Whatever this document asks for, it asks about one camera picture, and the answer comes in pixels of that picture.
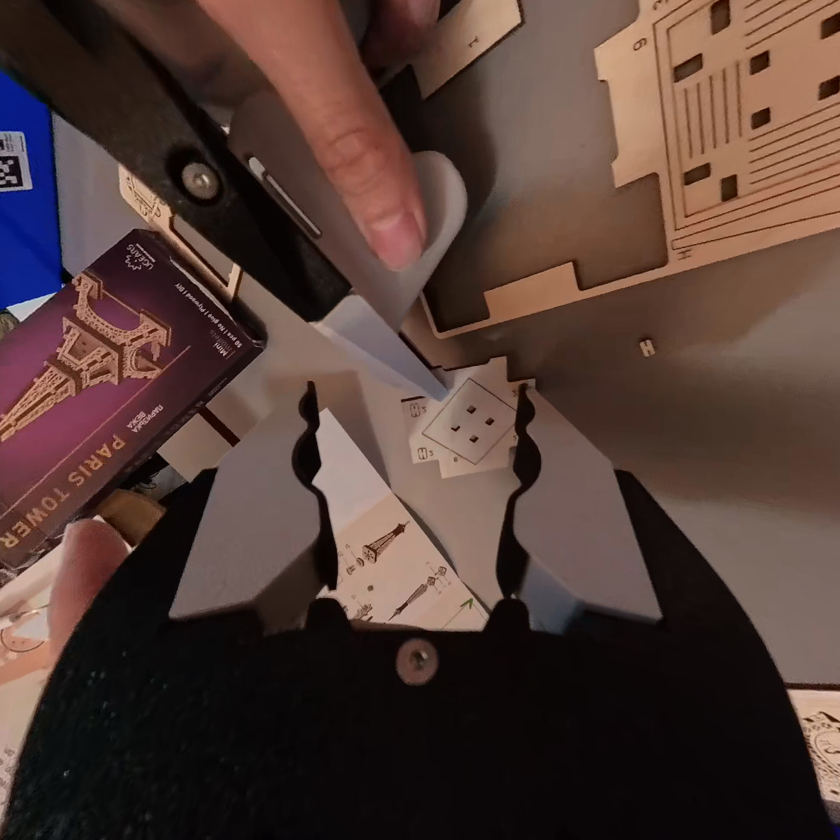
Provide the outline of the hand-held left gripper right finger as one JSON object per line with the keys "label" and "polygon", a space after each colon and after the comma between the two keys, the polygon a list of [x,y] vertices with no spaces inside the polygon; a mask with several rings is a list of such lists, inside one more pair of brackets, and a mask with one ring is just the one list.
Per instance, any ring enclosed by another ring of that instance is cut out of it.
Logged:
{"label": "hand-held left gripper right finger", "polygon": [[531,630],[559,636],[583,613],[662,618],[613,463],[531,385],[521,385],[497,582]]}

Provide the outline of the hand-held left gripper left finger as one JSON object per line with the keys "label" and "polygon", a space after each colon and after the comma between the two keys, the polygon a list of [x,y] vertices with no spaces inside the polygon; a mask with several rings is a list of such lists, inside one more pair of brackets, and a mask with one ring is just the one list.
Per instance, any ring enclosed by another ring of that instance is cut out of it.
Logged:
{"label": "hand-held left gripper left finger", "polygon": [[175,621],[251,610],[303,622],[338,580],[316,385],[288,396],[220,461],[170,610]]}

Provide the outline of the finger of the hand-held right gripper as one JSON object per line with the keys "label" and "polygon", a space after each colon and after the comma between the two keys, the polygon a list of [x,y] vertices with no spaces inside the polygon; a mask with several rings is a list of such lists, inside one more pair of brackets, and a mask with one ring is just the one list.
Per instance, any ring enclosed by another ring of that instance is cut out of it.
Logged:
{"label": "finger of the hand-held right gripper", "polygon": [[373,307],[351,293],[313,327],[382,382],[443,401],[448,389]]}

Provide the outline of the cross-shaped wooden piece diamond print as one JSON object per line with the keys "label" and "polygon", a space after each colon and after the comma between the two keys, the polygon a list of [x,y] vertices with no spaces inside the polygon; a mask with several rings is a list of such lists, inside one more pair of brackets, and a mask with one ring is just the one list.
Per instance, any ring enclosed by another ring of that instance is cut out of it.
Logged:
{"label": "cross-shaped wooden piece diamond print", "polygon": [[413,464],[436,463],[443,479],[507,469],[518,442],[520,386],[535,386],[535,379],[509,380],[504,356],[435,373],[446,387],[444,400],[402,400]]}

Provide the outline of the wooden puzzle sheet square cutout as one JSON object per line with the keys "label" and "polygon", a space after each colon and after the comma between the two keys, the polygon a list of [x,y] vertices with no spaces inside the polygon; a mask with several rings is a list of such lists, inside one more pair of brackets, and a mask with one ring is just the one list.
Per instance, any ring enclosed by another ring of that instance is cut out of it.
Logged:
{"label": "wooden puzzle sheet square cutout", "polygon": [[483,292],[495,328],[838,229],[838,2],[639,2],[595,47],[615,189],[656,175],[662,266],[584,288],[577,258]]}

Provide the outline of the grey desk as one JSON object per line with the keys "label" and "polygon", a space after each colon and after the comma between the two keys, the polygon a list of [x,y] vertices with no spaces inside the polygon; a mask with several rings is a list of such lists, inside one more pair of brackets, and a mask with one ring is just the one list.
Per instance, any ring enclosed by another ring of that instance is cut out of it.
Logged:
{"label": "grey desk", "polygon": [[[428,298],[442,329],[481,292],[577,258],[585,287],[656,267],[653,175],[617,190],[592,54],[635,2],[522,2],[524,26],[451,82],[407,139],[439,148],[467,223]],[[790,683],[838,683],[838,230],[437,339],[436,364],[506,355],[707,557]],[[651,338],[646,359],[638,348]]]}

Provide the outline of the person's left hand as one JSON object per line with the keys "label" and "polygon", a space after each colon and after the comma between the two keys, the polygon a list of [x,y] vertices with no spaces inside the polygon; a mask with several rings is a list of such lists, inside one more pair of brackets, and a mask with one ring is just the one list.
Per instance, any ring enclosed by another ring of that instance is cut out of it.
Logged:
{"label": "person's left hand", "polygon": [[60,565],[48,607],[53,665],[102,587],[130,554],[121,534],[99,519],[71,523],[59,547]]}

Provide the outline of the person's right hand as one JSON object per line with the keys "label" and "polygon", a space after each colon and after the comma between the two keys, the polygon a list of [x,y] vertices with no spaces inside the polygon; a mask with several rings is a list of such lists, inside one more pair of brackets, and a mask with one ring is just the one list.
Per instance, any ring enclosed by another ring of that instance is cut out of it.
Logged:
{"label": "person's right hand", "polygon": [[401,271],[427,238],[416,169],[371,73],[424,47],[438,1],[371,2],[356,45],[334,1],[100,2],[205,102],[272,86],[377,258]]}

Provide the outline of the wooden puzzle sheet rectangular hole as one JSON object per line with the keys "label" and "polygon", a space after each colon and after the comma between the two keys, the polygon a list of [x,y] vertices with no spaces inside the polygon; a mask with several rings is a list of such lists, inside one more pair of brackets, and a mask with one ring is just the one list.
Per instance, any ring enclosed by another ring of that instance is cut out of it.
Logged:
{"label": "wooden puzzle sheet rectangular hole", "polygon": [[178,259],[209,289],[216,299],[236,299],[243,270],[211,245],[194,227],[177,216],[135,175],[119,166],[119,189],[143,222],[163,237]]}

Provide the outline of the blue plastic bin white tag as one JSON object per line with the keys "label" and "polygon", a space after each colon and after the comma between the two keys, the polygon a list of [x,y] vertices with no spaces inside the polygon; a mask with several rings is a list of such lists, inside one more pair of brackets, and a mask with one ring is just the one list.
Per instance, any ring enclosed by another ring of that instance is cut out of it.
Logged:
{"label": "blue plastic bin white tag", "polygon": [[61,288],[58,194],[47,106],[1,73],[1,308]]}

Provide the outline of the white tower instruction sheet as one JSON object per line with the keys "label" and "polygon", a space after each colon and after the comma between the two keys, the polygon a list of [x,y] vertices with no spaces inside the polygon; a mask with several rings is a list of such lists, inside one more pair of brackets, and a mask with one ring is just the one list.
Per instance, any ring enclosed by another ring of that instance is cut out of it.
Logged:
{"label": "white tower instruction sheet", "polygon": [[[314,485],[328,502],[338,580],[318,596],[335,600],[356,623],[481,629],[487,613],[411,512],[334,415],[319,409],[319,418],[322,466]],[[264,623],[285,629],[296,622]]]}

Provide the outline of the purple puzzle box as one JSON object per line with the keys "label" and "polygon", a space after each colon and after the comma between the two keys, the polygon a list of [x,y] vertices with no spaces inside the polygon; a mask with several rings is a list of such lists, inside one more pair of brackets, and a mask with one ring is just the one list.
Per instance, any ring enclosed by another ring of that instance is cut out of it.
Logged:
{"label": "purple puzzle box", "polygon": [[141,228],[17,325],[1,343],[2,585],[265,345]]}

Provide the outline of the wooden puzzle sheet arch parts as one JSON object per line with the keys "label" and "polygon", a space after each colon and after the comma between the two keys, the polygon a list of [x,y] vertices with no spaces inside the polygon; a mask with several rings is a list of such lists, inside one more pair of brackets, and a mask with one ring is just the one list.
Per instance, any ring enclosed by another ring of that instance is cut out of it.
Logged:
{"label": "wooden puzzle sheet arch parts", "polygon": [[824,806],[839,824],[839,688],[788,686]]}

